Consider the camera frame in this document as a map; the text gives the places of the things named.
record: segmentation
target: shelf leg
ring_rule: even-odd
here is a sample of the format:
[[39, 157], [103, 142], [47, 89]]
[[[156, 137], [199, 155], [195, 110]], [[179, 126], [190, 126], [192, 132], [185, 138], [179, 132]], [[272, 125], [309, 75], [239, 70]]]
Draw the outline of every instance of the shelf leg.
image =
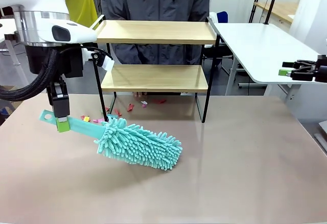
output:
[[117, 93], [113, 92], [113, 100], [111, 101], [111, 104], [110, 104], [109, 114], [112, 114], [113, 106], [114, 106], [114, 102], [116, 101], [116, 98], [117, 98]]
[[[202, 123], [205, 123], [206, 113], [208, 111], [211, 88], [212, 88], [212, 85], [213, 85], [213, 80], [214, 80], [214, 75], [215, 75], [215, 66], [216, 66], [216, 63], [217, 63], [217, 60], [218, 60], [217, 56], [218, 56], [218, 53], [219, 53], [220, 39], [221, 39], [221, 37], [217, 33], [217, 38], [216, 38], [216, 43], [215, 43], [215, 54], [214, 54], [214, 57], [213, 57], [213, 62], [212, 62], [212, 65], [211, 65], [211, 70], [210, 70], [210, 78], [209, 78], [208, 90], [206, 92], [206, 99], [205, 99], [205, 105], [204, 105], [204, 110], [203, 110], [203, 116], [201, 116], [201, 111], [200, 111], [201, 109], [200, 109], [198, 95], [195, 94], [196, 104], [197, 104], [197, 107], [198, 107], [198, 110], [199, 110], [199, 115], [200, 115], [200, 119], [201, 119]], [[203, 61], [203, 57], [204, 57], [204, 55], [201, 54], [201, 60], [200, 60], [201, 64], [202, 64], [202, 61]]]
[[[202, 45], [202, 48], [201, 48], [201, 56], [200, 56], [200, 62], [199, 62], [199, 65], [202, 67], [202, 64], [203, 64], [203, 60], [204, 60], [204, 45]], [[198, 93], [195, 93], [195, 99], [198, 98]]]
[[106, 112], [106, 106], [104, 104], [104, 99], [103, 99], [103, 93], [102, 93], [102, 88], [101, 88], [101, 81], [100, 81], [100, 76], [99, 76], [99, 71], [98, 71], [98, 67], [95, 61], [93, 62], [93, 68], [94, 68], [94, 73], [96, 75], [96, 80], [97, 80], [97, 86], [98, 86], [98, 91], [99, 91], [99, 96], [100, 96], [100, 101], [101, 101], [101, 108], [102, 108], [102, 112], [103, 112], [103, 118], [106, 122], [109, 121], [108, 117], [107, 117], [107, 112]]

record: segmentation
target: black chair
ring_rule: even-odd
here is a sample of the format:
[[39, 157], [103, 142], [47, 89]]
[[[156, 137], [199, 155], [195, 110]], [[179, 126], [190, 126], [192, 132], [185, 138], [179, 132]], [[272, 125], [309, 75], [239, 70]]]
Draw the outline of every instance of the black chair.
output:
[[[228, 14], [227, 12], [220, 12], [220, 13], [217, 13], [217, 18], [218, 18], [218, 22], [220, 24], [223, 24], [223, 23], [228, 23]], [[230, 75], [230, 72], [228, 72], [223, 64], [222, 64], [222, 60], [223, 59], [231, 59], [232, 61], [234, 60], [234, 56], [233, 56], [233, 53], [231, 52], [231, 50], [229, 49], [229, 47], [227, 46], [227, 44], [221, 40], [221, 43], [219, 45], [219, 55], [217, 56], [217, 59], [219, 61], [217, 61], [216, 63], [216, 67], [218, 67], [218, 65], [221, 64], [221, 69], [227, 74], [227, 75]], [[211, 47], [207, 47], [207, 48], [204, 48], [204, 59], [203, 60], [206, 60], [206, 59], [213, 59], [214, 57], [214, 47], [211, 46]]]

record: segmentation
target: teal duster handle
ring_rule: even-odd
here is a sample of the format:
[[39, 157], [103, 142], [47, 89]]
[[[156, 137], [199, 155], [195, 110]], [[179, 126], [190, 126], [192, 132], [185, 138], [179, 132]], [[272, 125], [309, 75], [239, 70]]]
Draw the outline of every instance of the teal duster handle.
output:
[[[39, 119], [46, 123], [57, 125], [57, 119], [54, 113], [51, 111], [44, 110]], [[82, 120], [72, 117], [67, 117], [67, 119], [70, 126], [70, 130], [74, 132], [81, 133], [83, 135], [90, 136], [97, 139], [100, 139], [105, 132], [104, 126], [99, 126], [96, 124], [84, 122]]]

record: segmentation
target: jacket zipper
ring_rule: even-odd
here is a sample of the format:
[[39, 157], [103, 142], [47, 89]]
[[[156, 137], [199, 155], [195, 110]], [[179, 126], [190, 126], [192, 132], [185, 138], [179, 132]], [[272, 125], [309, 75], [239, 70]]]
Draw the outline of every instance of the jacket zipper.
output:
[[[160, 7], [160, 0], [158, 0], [159, 1], [159, 10], [158, 10], [158, 21], [160, 20], [160, 9], [161, 9], [161, 7]], [[158, 47], [158, 63], [157, 64], [159, 64], [160, 63], [160, 45], [157, 45], [157, 47]]]

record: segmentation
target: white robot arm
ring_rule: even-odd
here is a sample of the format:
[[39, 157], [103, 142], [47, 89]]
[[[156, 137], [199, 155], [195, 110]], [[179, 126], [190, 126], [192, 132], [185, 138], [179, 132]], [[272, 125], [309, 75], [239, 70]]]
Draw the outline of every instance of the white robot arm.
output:
[[[62, 75], [66, 78], [83, 75], [82, 43], [96, 42], [94, 30], [69, 20], [65, 0], [0, 0], [0, 8], [13, 8], [18, 41], [25, 44], [30, 71], [38, 74], [28, 86], [7, 91], [0, 86], [0, 99], [22, 101], [34, 97], [45, 88], [59, 122], [69, 115], [69, 99]], [[96, 56], [108, 61], [111, 56], [97, 48]]]
[[69, 20], [65, 0], [0, 0], [11, 6], [20, 41], [29, 46], [95, 42], [96, 32]]

